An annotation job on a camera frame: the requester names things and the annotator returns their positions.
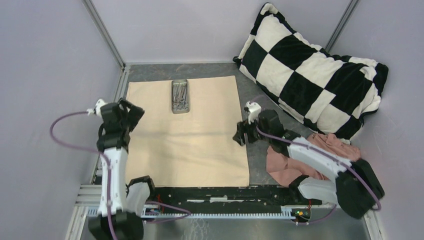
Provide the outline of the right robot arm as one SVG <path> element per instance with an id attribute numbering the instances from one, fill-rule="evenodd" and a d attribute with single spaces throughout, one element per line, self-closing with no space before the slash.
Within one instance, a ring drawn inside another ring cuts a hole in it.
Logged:
<path id="1" fill-rule="evenodd" d="M 322 175 L 322 179 L 317 179 L 302 174 L 292 180 L 288 196 L 293 203 L 302 204 L 307 199 L 333 203 L 355 219 L 382 209 L 385 191 L 368 161 L 338 156 L 311 143 L 284 128 L 275 110 L 263 110 L 250 102 L 244 111 L 247 119 L 237 123 L 232 138 L 235 142 L 240 146 L 266 142 L 277 155 L 298 161 Z"/>

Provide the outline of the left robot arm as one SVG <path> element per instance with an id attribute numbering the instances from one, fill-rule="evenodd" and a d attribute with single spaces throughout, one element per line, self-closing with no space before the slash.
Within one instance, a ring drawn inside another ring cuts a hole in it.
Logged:
<path id="1" fill-rule="evenodd" d="M 120 98 L 107 103 L 99 99 L 90 115 L 101 117 L 97 150 L 101 156 L 101 197 L 95 218 L 88 221 L 89 232 L 97 240 L 141 240 L 144 237 L 144 204 L 157 198 L 153 180 L 142 176 L 126 183 L 130 133 L 145 111 Z"/>

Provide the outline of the beige cloth wrap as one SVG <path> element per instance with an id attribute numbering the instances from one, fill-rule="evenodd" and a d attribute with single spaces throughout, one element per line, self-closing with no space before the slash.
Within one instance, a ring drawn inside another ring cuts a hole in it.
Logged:
<path id="1" fill-rule="evenodd" d="M 247 150 L 233 140 L 242 111 L 236 77 L 188 81 L 189 112 L 172 112 L 169 80 L 131 82 L 126 98 L 145 113 L 130 134 L 125 179 L 156 187 L 246 187 Z"/>

